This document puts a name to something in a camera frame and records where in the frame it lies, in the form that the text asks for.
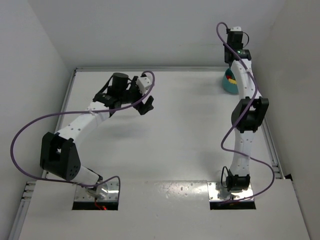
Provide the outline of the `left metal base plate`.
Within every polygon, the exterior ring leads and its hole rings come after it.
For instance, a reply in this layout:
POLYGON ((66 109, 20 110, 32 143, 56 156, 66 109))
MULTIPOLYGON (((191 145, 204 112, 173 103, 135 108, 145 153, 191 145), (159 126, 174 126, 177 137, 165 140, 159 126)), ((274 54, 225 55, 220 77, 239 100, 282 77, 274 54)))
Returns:
POLYGON ((75 202, 117 202, 120 184, 117 181, 108 181, 95 189, 77 186, 74 194, 75 202))

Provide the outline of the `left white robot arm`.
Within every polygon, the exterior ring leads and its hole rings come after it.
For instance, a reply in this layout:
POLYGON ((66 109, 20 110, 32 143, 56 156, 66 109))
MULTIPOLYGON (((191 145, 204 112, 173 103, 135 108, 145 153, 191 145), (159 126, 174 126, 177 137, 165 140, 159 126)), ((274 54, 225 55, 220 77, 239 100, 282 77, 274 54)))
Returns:
POLYGON ((150 92, 154 85, 155 74, 152 71, 146 70, 133 78, 125 73, 113 73, 85 111, 67 126, 43 136, 40 167, 72 184, 96 189, 102 184, 103 177, 81 163, 78 147, 115 112, 134 108, 142 116, 153 110, 154 98, 150 92))

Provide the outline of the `teal divided round container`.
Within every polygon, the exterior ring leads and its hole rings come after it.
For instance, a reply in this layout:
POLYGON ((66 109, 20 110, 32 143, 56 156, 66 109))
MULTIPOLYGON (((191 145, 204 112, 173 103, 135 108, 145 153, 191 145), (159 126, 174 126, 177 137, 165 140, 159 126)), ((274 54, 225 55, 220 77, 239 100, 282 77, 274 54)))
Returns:
POLYGON ((228 79, 226 78, 226 73, 230 73, 233 75, 233 79, 236 80, 233 72, 231 71, 230 68, 227 68, 226 71, 224 72, 221 84, 222 84, 222 88, 229 94, 233 94, 233 95, 238 95, 239 91, 238 91, 238 86, 237 83, 236 84, 231 84, 228 79))

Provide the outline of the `metal base plate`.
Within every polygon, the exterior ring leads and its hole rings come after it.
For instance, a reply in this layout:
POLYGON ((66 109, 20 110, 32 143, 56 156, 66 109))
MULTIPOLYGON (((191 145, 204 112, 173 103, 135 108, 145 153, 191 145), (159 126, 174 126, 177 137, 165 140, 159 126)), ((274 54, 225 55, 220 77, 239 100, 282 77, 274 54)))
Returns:
POLYGON ((117 181, 108 181, 95 189, 77 186, 74 194, 75 202, 117 202, 120 184, 117 181))
POLYGON ((252 185, 249 184, 247 190, 236 190, 228 191, 226 188, 222 187, 220 182, 209 181, 207 183, 208 197, 210 202, 225 202, 225 201, 238 201, 241 202, 253 202, 253 189, 252 185))

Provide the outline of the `yellow lego assembly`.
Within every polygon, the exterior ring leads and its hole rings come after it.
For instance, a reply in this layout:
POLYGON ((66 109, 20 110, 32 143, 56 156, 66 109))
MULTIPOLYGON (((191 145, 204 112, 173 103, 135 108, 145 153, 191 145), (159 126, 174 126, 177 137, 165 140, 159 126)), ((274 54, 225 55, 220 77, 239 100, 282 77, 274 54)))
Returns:
POLYGON ((229 78, 228 81, 231 83, 231 84, 237 84, 237 81, 235 79, 232 79, 232 78, 229 78))

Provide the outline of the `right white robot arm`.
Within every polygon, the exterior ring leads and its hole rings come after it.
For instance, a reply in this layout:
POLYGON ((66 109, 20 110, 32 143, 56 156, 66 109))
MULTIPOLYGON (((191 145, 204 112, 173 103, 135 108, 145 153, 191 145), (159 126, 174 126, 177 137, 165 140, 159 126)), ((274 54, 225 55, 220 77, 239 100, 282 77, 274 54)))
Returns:
POLYGON ((245 33, 239 26, 228 28, 226 33, 224 60, 236 81, 239 102, 231 114, 235 144, 225 184, 229 192, 243 192, 250 186, 249 161, 252 142, 264 120, 269 100, 262 97, 254 80, 251 53, 243 44, 245 33))

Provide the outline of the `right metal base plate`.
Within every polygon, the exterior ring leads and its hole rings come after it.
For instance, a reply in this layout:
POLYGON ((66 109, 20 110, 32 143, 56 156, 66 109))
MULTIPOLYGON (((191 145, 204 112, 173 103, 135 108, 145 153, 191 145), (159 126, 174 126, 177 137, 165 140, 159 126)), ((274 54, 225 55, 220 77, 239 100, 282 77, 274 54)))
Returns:
POLYGON ((252 185, 249 184, 247 190, 236 190, 228 191, 226 188, 222 187, 220 182, 209 181, 207 183, 208 197, 210 202, 225 202, 225 201, 238 201, 241 202, 253 202, 253 189, 252 185))

